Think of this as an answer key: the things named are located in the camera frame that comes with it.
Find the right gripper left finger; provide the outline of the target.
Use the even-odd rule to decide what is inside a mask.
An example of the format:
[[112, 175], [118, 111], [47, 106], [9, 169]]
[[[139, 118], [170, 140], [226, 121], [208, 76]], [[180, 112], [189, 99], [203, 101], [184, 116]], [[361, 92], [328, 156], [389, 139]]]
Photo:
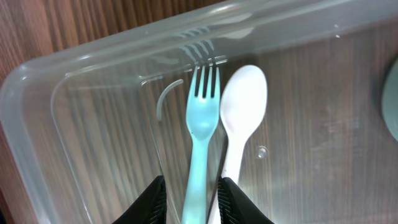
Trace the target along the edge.
[[158, 175], [113, 224], [166, 224], [167, 191], [164, 176]]

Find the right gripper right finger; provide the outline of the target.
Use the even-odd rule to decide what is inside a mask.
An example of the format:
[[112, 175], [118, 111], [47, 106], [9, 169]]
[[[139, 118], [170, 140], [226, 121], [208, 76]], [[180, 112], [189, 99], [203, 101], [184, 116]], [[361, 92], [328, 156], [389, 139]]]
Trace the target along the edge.
[[221, 224], [274, 224], [229, 177], [218, 179]]

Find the light blue plastic fork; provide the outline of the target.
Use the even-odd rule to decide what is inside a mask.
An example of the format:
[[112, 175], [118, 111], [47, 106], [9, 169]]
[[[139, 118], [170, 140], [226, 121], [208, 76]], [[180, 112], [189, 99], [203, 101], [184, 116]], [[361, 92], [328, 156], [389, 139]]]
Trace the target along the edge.
[[221, 83], [218, 68], [197, 68], [190, 85], [186, 124], [193, 149], [182, 223], [206, 222], [206, 174], [208, 145], [220, 115]]

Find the white plastic spoon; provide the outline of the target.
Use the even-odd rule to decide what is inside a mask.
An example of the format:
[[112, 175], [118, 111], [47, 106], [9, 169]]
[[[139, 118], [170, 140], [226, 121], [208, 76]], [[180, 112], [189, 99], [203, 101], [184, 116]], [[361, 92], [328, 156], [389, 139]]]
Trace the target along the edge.
[[[228, 147], [220, 177], [229, 177], [238, 185], [244, 147], [261, 124], [267, 106], [267, 80], [255, 65], [234, 72], [221, 97], [220, 116], [228, 136]], [[221, 223], [218, 190], [208, 223]]]

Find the green plastic bowl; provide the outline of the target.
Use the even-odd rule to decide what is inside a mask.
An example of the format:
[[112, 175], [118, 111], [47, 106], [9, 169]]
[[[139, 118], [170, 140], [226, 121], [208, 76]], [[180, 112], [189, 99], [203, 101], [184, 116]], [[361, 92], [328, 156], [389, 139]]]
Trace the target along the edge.
[[395, 140], [397, 140], [397, 112], [398, 112], [398, 102], [397, 102], [397, 60], [392, 64], [389, 69], [384, 86], [382, 89], [382, 117], [384, 122], [392, 134]]

